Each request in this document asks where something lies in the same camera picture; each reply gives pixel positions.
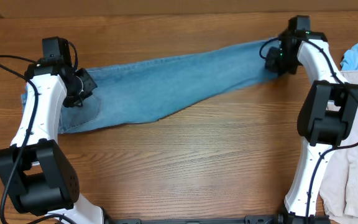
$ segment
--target denim jeans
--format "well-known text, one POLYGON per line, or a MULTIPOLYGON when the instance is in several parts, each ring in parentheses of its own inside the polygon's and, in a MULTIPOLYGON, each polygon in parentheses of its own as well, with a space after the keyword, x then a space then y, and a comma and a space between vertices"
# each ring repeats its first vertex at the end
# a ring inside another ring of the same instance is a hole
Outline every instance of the denim jeans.
POLYGON ((83 107, 62 107, 58 132, 150 123, 214 95, 267 82, 277 74, 264 69, 265 61, 259 57, 263 43, 89 68, 98 87, 85 99, 83 107))

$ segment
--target wood grain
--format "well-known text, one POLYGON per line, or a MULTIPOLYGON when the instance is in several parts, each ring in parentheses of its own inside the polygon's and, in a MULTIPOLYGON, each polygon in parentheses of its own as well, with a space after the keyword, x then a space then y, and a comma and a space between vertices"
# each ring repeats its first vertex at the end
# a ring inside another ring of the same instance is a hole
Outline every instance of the wood grain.
MULTIPOLYGON (((37 59, 41 39, 72 41, 81 67, 204 52, 277 35, 310 14, 339 64, 358 42, 358 12, 0 19, 0 54, 37 59)), ((24 71, 26 64, 1 60, 24 71)), ((0 69, 0 149, 21 120, 24 83, 0 69)), ((81 192, 114 218, 214 218, 274 213, 300 155, 296 118, 310 84, 298 74, 204 100, 150 124, 59 136, 81 192)), ((0 181, 0 198, 2 194, 0 181)), ((319 213, 323 212, 321 200, 319 213)), ((9 223, 32 220, 8 202, 9 223)))

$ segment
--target white fabric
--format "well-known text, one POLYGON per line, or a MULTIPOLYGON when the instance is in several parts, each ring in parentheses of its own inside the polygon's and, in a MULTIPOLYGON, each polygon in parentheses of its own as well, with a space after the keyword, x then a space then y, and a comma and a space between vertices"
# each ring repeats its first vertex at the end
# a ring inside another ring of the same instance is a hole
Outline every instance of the white fabric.
MULTIPOLYGON (((358 71, 341 72, 349 83, 358 84, 358 71)), ((358 141, 358 110, 349 137, 342 146, 358 141)), ((332 156, 320 188, 324 209, 339 223, 358 224, 358 146, 338 150, 332 156)))

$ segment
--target wooden table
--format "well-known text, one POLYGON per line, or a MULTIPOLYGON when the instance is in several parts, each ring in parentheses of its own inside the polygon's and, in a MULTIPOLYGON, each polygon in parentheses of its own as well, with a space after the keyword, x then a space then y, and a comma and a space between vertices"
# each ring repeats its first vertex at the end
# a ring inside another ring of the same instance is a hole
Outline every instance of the wooden table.
MULTIPOLYGON (((72 41, 81 67, 219 49, 273 37, 304 13, 0 19, 0 54, 38 59, 41 39, 72 41)), ((337 65, 358 42, 358 12, 312 12, 337 65)), ((26 64, 1 60, 25 71, 26 64)), ((24 82, 0 69, 0 149, 22 117, 24 82)), ((214 218, 274 213, 300 156, 296 118, 310 84, 294 76, 202 101, 156 123, 59 136, 81 192, 114 218, 214 218)), ((0 199, 3 191, 0 181, 0 199)), ((321 201, 318 206, 322 213, 321 201)), ((33 220, 10 202, 9 223, 33 220)))

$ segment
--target white cloth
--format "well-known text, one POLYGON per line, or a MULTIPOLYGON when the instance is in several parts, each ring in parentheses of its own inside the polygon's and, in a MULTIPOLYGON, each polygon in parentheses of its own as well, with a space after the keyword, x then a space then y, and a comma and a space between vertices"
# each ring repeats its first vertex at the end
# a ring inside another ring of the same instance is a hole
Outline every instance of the white cloth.
MULTIPOLYGON (((349 83, 358 84, 358 71, 341 72, 349 83)), ((345 146, 358 141, 358 110, 345 146)), ((320 187, 324 209, 330 219, 358 224, 358 146, 338 150, 332 156, 320 187)))

